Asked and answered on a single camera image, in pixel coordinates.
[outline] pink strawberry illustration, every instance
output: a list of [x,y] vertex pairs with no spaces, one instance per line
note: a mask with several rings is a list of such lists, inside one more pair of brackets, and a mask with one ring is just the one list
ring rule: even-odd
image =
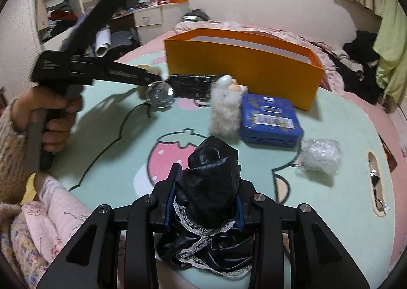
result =
[[167,179],[173,163],[180,164],[183,170],[188,168],[189,155],[206,139],[193,131],[187,128],[158,139],[147,161],[147,173],[153,184]]

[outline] hand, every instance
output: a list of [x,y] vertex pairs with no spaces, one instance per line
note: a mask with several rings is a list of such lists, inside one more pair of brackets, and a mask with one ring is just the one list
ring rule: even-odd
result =
[[65,109],[65,116],[50,120],[46,127],[48,131],[42,135],[44,150],[56,152],[68,142],[76,112],[82,110],[82,105],[82,98],[68,102],[51,89],[38,86],[27,89],[17,97],[11,110],[12,119],[17,130],[25,131],[28,122],[36,120],[36,109]]

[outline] blue tin case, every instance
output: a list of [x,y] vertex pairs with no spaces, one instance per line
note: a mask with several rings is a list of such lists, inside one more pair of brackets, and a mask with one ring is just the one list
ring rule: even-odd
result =
[[293,147],[303,135],[293,105],[284,98],[245,94],[241,111],[243,141]]

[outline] mint green table top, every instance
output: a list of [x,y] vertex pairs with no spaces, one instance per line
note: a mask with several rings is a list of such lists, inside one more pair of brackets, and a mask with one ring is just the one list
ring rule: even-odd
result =
[[[150,64],[160,56],[163,53],[145,55],[130,64]],[[157,65],[167,72],[166,63]],[[172,163],[186,168],[188,155],[209,135],[210,108],[196,107],[190,100],[177,99],[170,109],[148,112],[134,86],[105,81],[96,81],[83,97],[84,110],[51,174],[90,209],[103,203],[114,208],[128,205],[150,193],[152,182],[166,179]],[[279,170],[278,175],[290,184],[285,204],[310,204],[351,254],[371,288],[377,288],[387,276],[395,224],[391,177],[376,129],[356,105],[321,88],[311,110],[297,110],[297,115],[305,138],[339,141],[343,160],[331,177],[293,167]],[[257,192],[275,199],[272,170],[290,163],[297,151],[248,145],[239,139],[225,141],[239,150],[241,177],[252,181]],[[378,160],[385,201],[391,208],[384,217],[373,211],[368,151]],[[289,288],[287,260],[285,266]],[[208,289],[247,288],[250,277],[229,280],[196,268],[180,274]]]

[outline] bubble wrap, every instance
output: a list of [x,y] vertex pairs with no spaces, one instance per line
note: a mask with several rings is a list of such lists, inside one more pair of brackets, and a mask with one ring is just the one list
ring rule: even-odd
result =
[[342,161],[338,141],[333,139],[304,139],[298,160],[302,169],[334,174]]

